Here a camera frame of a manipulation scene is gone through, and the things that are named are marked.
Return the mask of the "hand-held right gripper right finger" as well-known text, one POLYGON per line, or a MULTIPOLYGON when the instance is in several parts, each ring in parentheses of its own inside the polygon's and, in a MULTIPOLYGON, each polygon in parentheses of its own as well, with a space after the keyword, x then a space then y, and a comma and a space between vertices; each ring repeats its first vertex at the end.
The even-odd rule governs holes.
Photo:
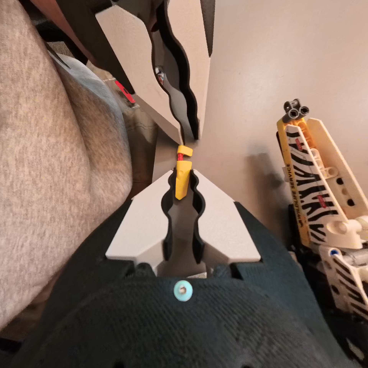
POLYGON ((219 265, 258 263, 261 255, 236 202, 195 169, 190 173, 190 187, 197 212, 192 251, 207 276, 219 265))

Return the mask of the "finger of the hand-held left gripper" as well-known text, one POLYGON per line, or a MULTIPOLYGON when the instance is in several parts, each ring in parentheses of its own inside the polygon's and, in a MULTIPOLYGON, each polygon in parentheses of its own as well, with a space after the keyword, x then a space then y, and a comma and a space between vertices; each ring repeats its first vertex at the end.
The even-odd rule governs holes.
POLYGON ((210 53, 200 1, 163 1, 156 10, 163 46, 163 89, 173 114, 172 140, 200 140, 204 130, 210 53))
POLYGON ((130 94, 136 103, 172 140, 183 145, 182 126, 154 71, 153 45, 144 23, 118 5, 98 13, 96 19, 134 90, 130 94))

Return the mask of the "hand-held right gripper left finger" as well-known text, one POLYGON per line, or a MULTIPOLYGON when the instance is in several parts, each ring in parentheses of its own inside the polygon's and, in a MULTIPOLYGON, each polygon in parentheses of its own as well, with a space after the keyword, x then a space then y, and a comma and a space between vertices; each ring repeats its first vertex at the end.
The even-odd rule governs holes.
POLYGON ((164 241, 169 231, 168 209, 164 212, 164 195, 172 194, 171 169, 135 195, 105 256, 109 260, 132 261, 135 266, 146 263, 155 275, 165 262, 164 241))

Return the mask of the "long yellow lego piece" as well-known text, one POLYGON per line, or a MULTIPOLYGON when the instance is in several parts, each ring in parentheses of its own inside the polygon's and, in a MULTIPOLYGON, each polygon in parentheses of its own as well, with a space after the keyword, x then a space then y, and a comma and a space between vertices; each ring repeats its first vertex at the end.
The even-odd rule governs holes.
POLYGON ((192 162, 186 160, 178 160, 176 163, 176 190, 175 198, 182 200, 188 190, 192 162))

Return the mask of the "zebra striped lego helicopter model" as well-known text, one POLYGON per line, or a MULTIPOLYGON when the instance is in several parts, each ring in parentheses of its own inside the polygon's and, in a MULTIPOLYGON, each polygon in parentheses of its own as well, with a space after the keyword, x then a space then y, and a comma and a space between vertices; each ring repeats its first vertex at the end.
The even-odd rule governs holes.
POLYGON ((290 250, 343 350, 367 367, 368 205, 321 120, 299 99, 277 122, 292 204, 290 250))

